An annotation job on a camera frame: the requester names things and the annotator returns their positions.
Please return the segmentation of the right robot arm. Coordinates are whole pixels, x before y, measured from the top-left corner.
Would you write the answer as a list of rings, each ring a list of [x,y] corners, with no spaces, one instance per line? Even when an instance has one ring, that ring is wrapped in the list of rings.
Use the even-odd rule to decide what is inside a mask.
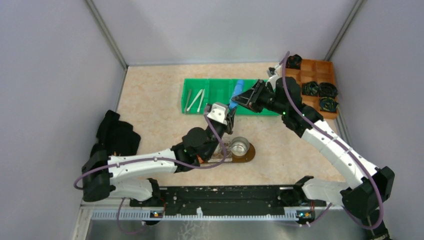
[[[288,129],[314,146],[343,176],[343,182],[306,177],[300,183],[306,199],[341,206],[354,220],[365,220],[378,210],[379,217],[370,229],[381,224],[394,172],[369,162],[334,133],[320,113],[303,103],[301,87],[294,78],[280,77],[274,84],[259,79],[232,101],[254,113],[266,109],[281,115]]]

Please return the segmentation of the clear glass cup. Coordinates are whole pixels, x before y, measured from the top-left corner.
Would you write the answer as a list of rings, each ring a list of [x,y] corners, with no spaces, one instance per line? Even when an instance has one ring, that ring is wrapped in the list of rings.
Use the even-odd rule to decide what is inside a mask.
[[[218,144],[217,148],[213,152],[211,158],[209,159],[210,163],[217,163],[222,161],[225,153],[225,163],[230,163],[233,161],[233,154],[231,151],[231,140],[229,138],[224,138],[222,140],[224,149],[220,144]]]

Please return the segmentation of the green divided plastic bin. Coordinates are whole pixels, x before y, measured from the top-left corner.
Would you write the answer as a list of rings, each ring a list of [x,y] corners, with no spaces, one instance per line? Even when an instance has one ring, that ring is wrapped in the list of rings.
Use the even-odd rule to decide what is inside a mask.
[[[193,101],[197,93],[201,89],[205,89],[204,99],[200,112],[197,113],[200,97],[194,103],[190,111],[186,114],[198,115],[203,113],[206,104],[220,102],[223,104],[230,103],[230,97],[233,93],[237,79],[231,78],[186,78],[181,93],[181,112],[184,112],[188,90],[191,89],[191,95],[188,105]]]

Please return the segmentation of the steel cup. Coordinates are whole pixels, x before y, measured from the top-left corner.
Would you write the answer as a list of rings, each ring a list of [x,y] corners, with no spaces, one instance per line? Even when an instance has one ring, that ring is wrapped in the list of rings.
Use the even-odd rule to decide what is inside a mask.
[[[237,136],[231,140],[230,150],[233,156],[242,157],[247,154],[250,142],[242,136]]]

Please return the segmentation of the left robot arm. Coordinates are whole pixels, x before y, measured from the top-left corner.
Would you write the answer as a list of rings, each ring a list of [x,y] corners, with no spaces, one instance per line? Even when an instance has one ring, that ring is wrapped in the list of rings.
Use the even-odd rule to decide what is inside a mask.
[[[223,120],[215,120],[210,113],[205,114],[207,128],[190,129],[182,137],[182,142],[162,151],[132,156],[112,156],[101,151],[82,167],[81,175],[73,186],[83,192],[85,202],[106,198],[143,202],[157,198],[160,194],[158,182],[151,178],[139,178],[153,173],[175,174],[193,169],[211,169],[223,164],[226,153],[219,162],[201,165],[211,159],[217,147],[225,147],[222,137],[232,133],[235,114],[235,110],[231,110]]]

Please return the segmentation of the blue toothpaste tube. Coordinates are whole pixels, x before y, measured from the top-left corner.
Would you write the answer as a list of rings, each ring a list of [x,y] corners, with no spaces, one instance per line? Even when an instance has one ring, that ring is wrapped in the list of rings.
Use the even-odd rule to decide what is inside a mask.
[[[230,110],[233,110],[237,107],[238,104],[233,100],[233,98],[235,96],[238,96],[239,94],[241,94],[243,92],[244,85],[245,85],[244,80],[238,79],[236,81],[235,87],[234,87],[233,92],[231,94],[231,97],[229,99],[229,109]]]

